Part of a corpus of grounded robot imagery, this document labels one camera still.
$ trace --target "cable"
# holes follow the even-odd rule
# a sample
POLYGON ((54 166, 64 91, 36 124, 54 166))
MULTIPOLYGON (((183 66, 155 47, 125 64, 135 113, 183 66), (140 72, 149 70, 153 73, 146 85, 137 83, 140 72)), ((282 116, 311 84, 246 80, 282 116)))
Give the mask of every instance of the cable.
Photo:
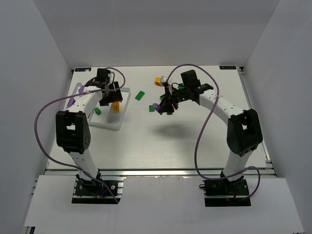
POLYGON ((205 127, 206 127, 206 125, 207 125, 207 123, 208 123, 208 121, 209 121, 211 115, 213 114, 213 112, 214 112, 214 110, 215 110, 215 107, 216 107, 216 105, 217 105, 217 103, 218 103, 219 94, 220 94, 220 89, 219 89, 219 86, 218 86, 216 80, 215 80, 205 69, 203 69, 203 68, 201 68, 200 66, 197 66, 197 65, 195 65, 195 64, 191 64, 191 63, 185 63, 185 64, 181 64, 181 65, 175 67, 175 68, 171 71, 171 73, 168 75, 168 77, 167 77, 167 79, 166 79, 166 82, 168 82, 168 80, 170 79, 172 73, 173 73, 176 69, 178 69, 179 67, 183 67, 183 66, 192 66, 192 67, 196 67, 196 68, 198 68, 199 70, 203 71, 207 76, 209 76, 209 77, 211 78, 211 80, 214 82, 214 84, 215 84, 215 86, 216 86, 216 98, 215 98, 215 102, 214 102, 214 104, 213 104, 213 106, 212 106, 212 108, 211 108, 211 110, 210 110, 210 112, 209 112, 209 114, 208 114, 208 116, 207 116, 207 118, 206 118, 206 120, 205 120, 205 122, 204 122, 204 124, 203 124, 203 126, 202 126, 202 128, 201 128, 201 130, 200 130, 199 136, 198 136, 198 138, 197 138, 197 142, 196 142, 196 146, 195 146, 195 151, 194 151, 194 164, 195 164, 195 169, 196 169, 198 175, 199 175, 200 177, 202 177, 203 179, 206 179, 206 180, 223 180, 223 179, 227 179, 227 178, 230 178, 230 177, 233 177, 233 176, 237 176, 237 175, 239 175, 239 174, 241 174, 241 173, 244 173, 246 170, 250 170, 250 169, 255 169, 255 170, 257 170, 257 173, 258 173, 258 184, 257 184, 255 190, 254 190, 250 195, 248 195, 247 197, 242 198, 242 199, 247 199, 247 198, 249 198, 249 197, 251 197, 252 195, 255 194, 255 192, 258 190, 259 185, 260 185, 260 171, 259 171, 256 167, 254 167, 254 166, 249 166, 249 167, 245 168, 244 170, 242 170, 242 171, 240 171, 240 172, 234 173, 234 174, 232 174, 232 175, 224 176, 224 177, 219 177, 219 178, 208 178, 208 177, 205 177, 205 176, 202 175, 202 174, 200 173, 200 171, 199 171, 199 168, 198 168, 198 165, 197 165, 197 151, 198 151, 199 142, 200 142, 201 136, 203 135, 203 132, 204 132, 204 130, 205 130, 205 127))
POLYGON ((176 83, 176 82, 173 82, 173 83, 171 84, 171 86, 173 87, 174 84, 180 85, 180 84, 178 84, 178 83, 176 83))
POLYGON ((100 194, 101 193, 101 191, 99 192, 99 193, 92 193, 92 192, 90 192, 92 195, 98 195, 98 194, 100 194))
POLYGON ((235 198, 237 197, 237 195, 238 195, 238 190, 236 191, 236 193, 235 193, 234 197, 233 197, 233 198, 231 198, 231 200, 235 199, 235 198))
POLYGON ((106 193, 106 192, 107 192, 107 189, 105 189, 99 196, 103 196, 104 193, 106 193))
MULTIPOLYGON (((122 78, 123 78, 123 84, 122 84, 119 88, 116 88, 116 89, 97 89, 97 90, 89 91, 88 93, 95 93, 95 92, 100 92, 100 91, 101 91, 101 92, 102 92, 102 91, 103 91, 103 92, 106 92, 106 91, 117 91, 117 90, 121 89, 121 88, 125 85, 125 83, 126 83, 126 77, 124 76, 124 74, 123 74, 120 70, 118 70, 118 69, 116 69, 116 68, 113 68, 113 67, 106 67, 105 69, 112 69, 112 70, 115 70, 115 71, 117 71, 118 73, 120 73, 121 76, 122 76, 122 78)), ((74 95, 70 95, 70 96, 67 96, 67 97, 60 97, 60 98, 57 98, 57 99, 55 99, 55 100, 53 100, 53 101, 51 101, 51 102, 45 104, 45 105, 38 111, 38 113, 37 113, 37 115, 36 115, 36 118, 35 118, 35 123, 34 123, 35 137, 36 137, 37 143, 38 143, 38 145, 39 145, 41 151, 43 152, 43 154, 44 154, 48 159, 50 159, 51 161, 53 161, 53 162, 55 162, 55 163, 58 163, 58 164, 60 164, 60 165, 63 165, 63 166, 76 168, 76 169, 78 169, 79 171, 83 172, 83 173, 84 173, 86 176, 88 176, 90 179, 92 179, 92 180, 94 180, 94 181, 96 181, 96 182, 98 182, 98 183, 104 185, 104 187, 107 188, 107 190, 108 190, 108 192, 110 193, 110 195, 114 198, 115 202, 118 204, 117 198, 114 196, 114 194, 112 193, 112 191, 110 190, 110 188, 109 188, 103 181, 101 181, 101 180, 99 180, 99 179, 96 179, 96 178, 93 178, 89 173, 87 173, 86 171, 84 171, 84 170, 83 170, 81 167, 79 167, 79 166, 72 165, 72 164, 67 164, 67 163, 64 163, 64 162, 60 162, 60 161, 57 161, 56 159, 52 158, 52 157, 46 152, 46 150, 44 149, 44 147, 43 147, 43 145, 42 145, 42 143, 41 143, 41 141, 40 141, 40 139, 39 139, 39 135, 38 135, 38 119, 39 119, 40 114, 43 112, 43 110, 44 110, 45 108, 47 108, 49 105, 51 105, 51 104, 53 104, 53 103, 55 103, 55 102, 62 101, 62 100, 68 99, 68 98, 74 98, 74 97, 77 97, 77 96, 83 96, 83 95, 86 95, 86 94, 88 94, 88 93, 87 93, 87 92, 83 92, 83 93, 81 93, 81 94, 74 94, 74 95)))

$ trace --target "robotic arm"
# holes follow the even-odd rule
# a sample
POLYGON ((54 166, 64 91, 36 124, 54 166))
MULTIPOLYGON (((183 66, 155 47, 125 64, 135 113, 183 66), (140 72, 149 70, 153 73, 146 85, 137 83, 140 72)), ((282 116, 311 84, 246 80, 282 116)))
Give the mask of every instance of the robotic arm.
MULTIPOLYGON (((153 104, 154 109, 160 114, 173 113, 178 109, 178 103, 192 100, 211 110, 216 98, 213 87, 209 84, 200 84, 194 70, 182 73, 181 77, 183 89, 176 89, 164 83, 164 99, 159 105, 153 104)), ((253 109, 243 110, 219 97, 214 113, 228 126, 227 143, 230 154, 221 177, 241 172, 249 156, 263 140, 257 112, 253 109)), ((224 180, 222 188, 225 193, 232 193, 242 180, 243 174, 230 177, 224 180)))
MULTIPOLYGON (((118 81, 111 82, 111 72, 99 68, 97 76, 85 84, 85 92, 98 89, 119 88, 118 81)), ((56 138, 58 146, 73 159, 74 163, 90 174, 93 178, 100 180, 99 169, 95 166, 89 152, 91 135, 87 118, 99 102, 100 106, 107 106, 111 102, 122 101, 121 90, 94 92, 80 96, 79 99, 66 111, 58 111, 56 114, 56 138)), ((83 172, 77 175, 81 188, 92 195, 98 194, 103 186, 91 180, 83 172)))

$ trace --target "metal base plate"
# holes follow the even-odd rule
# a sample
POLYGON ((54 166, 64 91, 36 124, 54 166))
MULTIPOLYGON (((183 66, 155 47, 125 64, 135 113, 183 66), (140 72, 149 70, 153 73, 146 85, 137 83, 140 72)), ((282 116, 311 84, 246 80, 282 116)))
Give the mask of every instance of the metal base plate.
POLYGON ((246 180, 242 180, 242 182, 238 185, 237 190, 233 191, 231 194, 225 194, 223 191, 212 189, 218 187, 218 185, 219 181, 205 181, 206 207, 251 206, 249 198, 242 199, 249 195, 246 180))
MULTIPOLYGON (((103 181, 109 188, 114 186, 114 189, 111 188, 111 191, 114 196, 117 196, 118 191, 118 181, 117 180, 104 180, 103 181)), ((111 197, 108 191, 106 191, 101 197, 97 198, 97 195, 105 191, 104 187, 102 191, 98 194, 92 194, 90 191, 84 187, 81 180, 76 182, 74 189, 74 195, 72 198, 72 203, 75 204, 116 204, 115 200, 111 197)))

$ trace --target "small toy block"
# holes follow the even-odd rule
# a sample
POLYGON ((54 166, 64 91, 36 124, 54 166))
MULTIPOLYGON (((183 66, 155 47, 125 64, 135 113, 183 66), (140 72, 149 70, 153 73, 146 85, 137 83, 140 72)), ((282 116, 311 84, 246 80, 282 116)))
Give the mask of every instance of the small toy block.
POLYGON ((160 77, 155 78, 155 85, 160 86, 160 77))
POLYGON ((94 111, 95 111, 95 113, 97 113, 98 115, 101 114, 101 110, 100 110, 98 107, 94 108, 94 111))
POLYGON ((154 109, 153 105, 150 105, 150 112, 154 112, 154 111, 155 111, 155 109, 154 109))
POLYGON ((140 101, 142 99, 142 97, 144 96, 144 92, 143 91, 140 91, 137 96, 135 97, 136 100, 140 101))
POLYGON ((119 101, 113 102, 113 111, 114 112, 119 112, 120 111, 120 102, 119 101))

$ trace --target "white table surface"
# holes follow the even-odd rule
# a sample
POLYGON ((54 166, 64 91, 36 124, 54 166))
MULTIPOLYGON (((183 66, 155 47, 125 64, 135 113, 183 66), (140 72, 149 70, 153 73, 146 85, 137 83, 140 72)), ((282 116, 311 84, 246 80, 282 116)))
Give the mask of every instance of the white table surface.
MULTIPOLYGON (((36 234, 292 234, 303 228, 283 178, 250 207, 205 207, 202 179, 128 177, 118 205, 71 204, 75 176, 41 175, 25 220, 36 234)), ((252 191, 256 178, 247 178, 252 191)))
MULTIPOLYGON (((237 70, 220 70, 219 66, 202 66, 217 81, 220 94, 233 104, 248 109, 246 97, 237 70)), ((200 129, 209 113, 208 109, 187 101, 171 116, 149 112, 149 105, 160 103, 164 88, 154 84, 155 78, 167 76, 174 66, 117 67, 126 76, 126 85, 132 96, 121 129, 112 131, 90 126, 93 160, 100 169, 193 169, 194 148, 200 129), (141 101, 135 96, 145 95, 141 101)), ((201 83, 213 82, 202 71, 193 67, 179 68, 173 74, 173 82, 181 83, 180 73, 194 69, 201 83)), ((77 83, 96 76, 97 68, 90 72, 74 72, 68 94, 77 83)), ((121 75, 116 80, 122 83, 121 75)), ((229 155, 226 143, 227 126, 215 115, 209 120, 198 149, 200 168, 223 168, 229 155)), ((51 156, 73 164, 72 159, 57 146, 54 140, 51 156)), ((266 167, 261 146, 251 155, 247 166, 266 167)), ((48 169, 66 169, 49 162, 48 169)))

